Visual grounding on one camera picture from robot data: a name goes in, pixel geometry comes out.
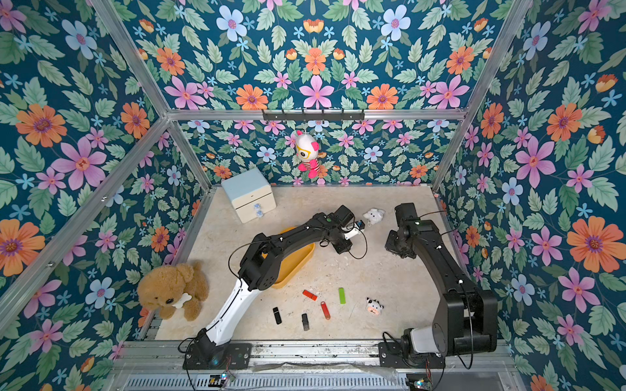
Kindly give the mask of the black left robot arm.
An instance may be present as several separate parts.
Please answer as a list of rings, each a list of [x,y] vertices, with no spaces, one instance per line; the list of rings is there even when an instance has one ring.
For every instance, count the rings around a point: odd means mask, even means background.
[[[365,223],[344,205],[333,213],[317,213],[305,223],[273,236],[258,234],[249,244],[236,273],[231,294],[213,321],[197,333],[184,354],[184,368],[216,369],[227,359],[228,347],[239,324],[256,297],[275,285],[283,260],[310,244],[326,242],[338,254],[348,253],[351,239]]]

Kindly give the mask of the black usb drive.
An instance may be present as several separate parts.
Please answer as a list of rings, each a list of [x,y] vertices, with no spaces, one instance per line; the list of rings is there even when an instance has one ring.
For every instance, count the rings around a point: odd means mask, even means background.
[[[278,307],[274,307],[274,308],[272,309],[272,311],[273,311],[273,315],[274,315],[274,318],[275,318],[276,324],[277,324],[277,325],[282,324],[282,317],[281,317],[281,315],[280,315],[280,310],[279,310],[279,308],[278,308]]]
[[[310,330],[310,324],[309,324],[309,319],[306,313],[303,313],[301,315],[301,319],[302,319],[302,325],[303,325],[303,330],[305,332]]]

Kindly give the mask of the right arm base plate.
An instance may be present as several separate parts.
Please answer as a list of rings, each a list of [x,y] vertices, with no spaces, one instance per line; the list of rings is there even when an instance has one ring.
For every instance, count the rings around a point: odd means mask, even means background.
[[[435,354],[405,355],[399,343],[383,341],[378,343],[379,366],[394,369],[444,369],[445,358]]]

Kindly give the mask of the red translucent usb drive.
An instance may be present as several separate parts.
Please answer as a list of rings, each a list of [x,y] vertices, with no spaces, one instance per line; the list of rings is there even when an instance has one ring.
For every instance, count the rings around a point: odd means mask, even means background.
[[[330,319],[331,319],[331,314],[330,314],[330,312],[329,312],[329,308],[328,308],[328,306],[327,306],[326,302],[325,302],[325,301],[322,301],[322,302],[321,302],[321,304],[320,304],[320,307],[321,307],[321,309],[322,309],[322,311],[323,311],[324,318],[325,318],[326,320],[330,320]]]

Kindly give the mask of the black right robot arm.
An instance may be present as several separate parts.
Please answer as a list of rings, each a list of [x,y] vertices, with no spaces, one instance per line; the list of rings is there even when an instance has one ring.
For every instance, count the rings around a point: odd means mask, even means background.
[[[464,272],[446,248],[436,224],[417,214],[413,203],[395,207],[397,230],[385,249],[401,258],[421,259],[439,294],[430,326],[408,328],[399,342],[405,359],[491,353],[497,348],[497,299]]]

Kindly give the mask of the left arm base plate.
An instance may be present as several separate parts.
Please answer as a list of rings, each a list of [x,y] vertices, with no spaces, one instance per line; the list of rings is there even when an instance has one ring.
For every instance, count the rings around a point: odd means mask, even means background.
[[[218,347],[202,347],[193,342],[185,353],[184,370],[241,370],[249,366],[252,345],[228,343]]]

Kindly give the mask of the green usb drive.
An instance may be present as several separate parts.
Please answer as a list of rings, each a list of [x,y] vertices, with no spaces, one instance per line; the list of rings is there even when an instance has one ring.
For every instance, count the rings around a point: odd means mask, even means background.
[[[338,295],[339,295],[339,302],[341,305],[345,305],[347,304],[347,298],[346,298],[346,293],[345,293],[345,289],[344,288],[339,288],[338,289]]]

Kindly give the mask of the yellow plastic storage box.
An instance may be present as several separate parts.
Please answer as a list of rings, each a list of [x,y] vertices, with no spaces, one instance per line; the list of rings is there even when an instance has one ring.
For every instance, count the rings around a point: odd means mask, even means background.
[[[305,229],[301,226],[294,226],[290,229],[282,231],[280,234],[272,236],[274,241],[278,241],[282,244],[287,244],[289,239],[294,239],[297,233],[300,233]],[[273,280],[271,288],[280,289],[288,284],[288,282],[295,277],[295,275],[306,265],[306,263],[312,258],[316,250],[316,244],[311,243],[306,246],[295,249],[290,254],[283,251],[285,255],[280,263],[277,277]]]

